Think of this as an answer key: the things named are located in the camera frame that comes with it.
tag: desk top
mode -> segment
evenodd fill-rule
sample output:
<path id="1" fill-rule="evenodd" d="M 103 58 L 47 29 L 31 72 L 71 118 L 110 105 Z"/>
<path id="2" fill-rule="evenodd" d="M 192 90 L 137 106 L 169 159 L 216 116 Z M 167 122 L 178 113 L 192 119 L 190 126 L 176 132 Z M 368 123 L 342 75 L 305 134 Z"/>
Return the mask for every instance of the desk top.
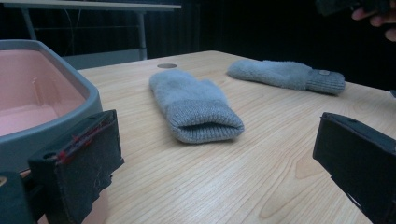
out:
<path id="1" fill-rule="evenodd" d="M 312 152 L 323 112 L 396 138 L 396 99 L 352 83 L 329 96 L 236 80 L 225 72 L 238 59 L 206 51 L 80 71 L 104 110 L 119 116 L 125 164 L 108 188 L 106 223 L 370 223 Z M 221 143 L 178 142 L 149 89 L 160 63 L 214 81 L 245 132 Z"/>
<path id="2" fill-rule="evenodd" d="M 27 7 L 47 9 L 92 9 L 92 10 L 132 10 L 132 11 L 171 11 L 181 5 L 134 4 L 113 2 L 85 2 L 62 0 L 0 0 L 5 7 Z"/>

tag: light wood tabletop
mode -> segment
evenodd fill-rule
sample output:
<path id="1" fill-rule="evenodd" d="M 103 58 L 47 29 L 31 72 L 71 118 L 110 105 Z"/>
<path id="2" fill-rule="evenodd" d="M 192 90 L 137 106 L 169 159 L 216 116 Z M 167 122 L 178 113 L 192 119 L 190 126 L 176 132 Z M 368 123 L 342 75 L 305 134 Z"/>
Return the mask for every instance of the light wood tabletop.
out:
<path id="1" fill-rule="evenodd" d="M 80 71 L 119 117 L 125 164 L 108 188 L 106 223 L 370 223 L 313 148 L 323 112 L 396 138 L 396 99 L 352 83 L 330 96 L 228 77 L 239 59 L 205 51 Z M 216 83 L 246 130 L 233 141 L 178 142 L 149 88 L 161 63 Z"/>

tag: gray glove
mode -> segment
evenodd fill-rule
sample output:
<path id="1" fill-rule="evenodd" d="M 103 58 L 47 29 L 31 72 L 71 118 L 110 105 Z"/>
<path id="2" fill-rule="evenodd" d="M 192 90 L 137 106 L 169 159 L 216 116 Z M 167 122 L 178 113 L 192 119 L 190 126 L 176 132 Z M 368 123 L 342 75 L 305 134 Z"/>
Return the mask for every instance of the gray glove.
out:
<path id="1" fill-rule="evenodd" d="M 244 124 L 227 105 L 222 91 L 210 80 L 172 69 L 153 75 L 149 85 L 172 134 L 184 143 L 233 139 Z"/>
<path id="2" fill-rule="evenodd" d="M 329 94 L 341 93 L 346 85 L 344 76 L 339 73 L 295 62 L 239 60 L 229 67 L 227 75 L 281 88 Z"/>

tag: human hand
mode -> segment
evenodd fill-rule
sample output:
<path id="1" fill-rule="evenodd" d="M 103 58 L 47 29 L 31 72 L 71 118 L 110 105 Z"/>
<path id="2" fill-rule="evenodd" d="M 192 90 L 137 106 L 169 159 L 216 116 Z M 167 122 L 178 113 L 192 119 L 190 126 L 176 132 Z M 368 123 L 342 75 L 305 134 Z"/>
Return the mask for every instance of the human hand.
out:
<path id="1" fill-rule="evenodd" d="M 363 8 L 359 8 L 352 13 L 352 19 L 355 21 L 360 21 L 362 19 L 370 17 L 370 23 L 374 27 L 379 27 L 385 23 L 396 23 L 396 1 L 390 1 L 391 10 L 386 14 L 377 14 L 376 11 L 364 12 Z M 385 32 L 385 37 L 396 42 L 396 27 L 390 28 Z"/>

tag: wood grain surface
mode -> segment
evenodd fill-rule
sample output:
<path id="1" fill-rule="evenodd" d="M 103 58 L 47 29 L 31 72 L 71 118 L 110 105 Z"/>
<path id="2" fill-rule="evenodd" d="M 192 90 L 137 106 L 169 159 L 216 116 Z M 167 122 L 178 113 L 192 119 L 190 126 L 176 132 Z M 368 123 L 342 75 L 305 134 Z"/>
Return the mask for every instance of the wood grain surface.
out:
<path id="1" fill-rule="evenodd" d="M 106 223 L 370 223 L 312 152 L 323 112 L 396 138 L 396 99 L 352 83 L 330 96 L 233 79 L 226 71 L 238 59 L 205 51 L 80 71 L 104 110 L 119 116 L 125 164 L 108 188 Z M 215 82 L 245 132 L 233 141 L 178 142 L 149 89 L 161 63 Z"/>

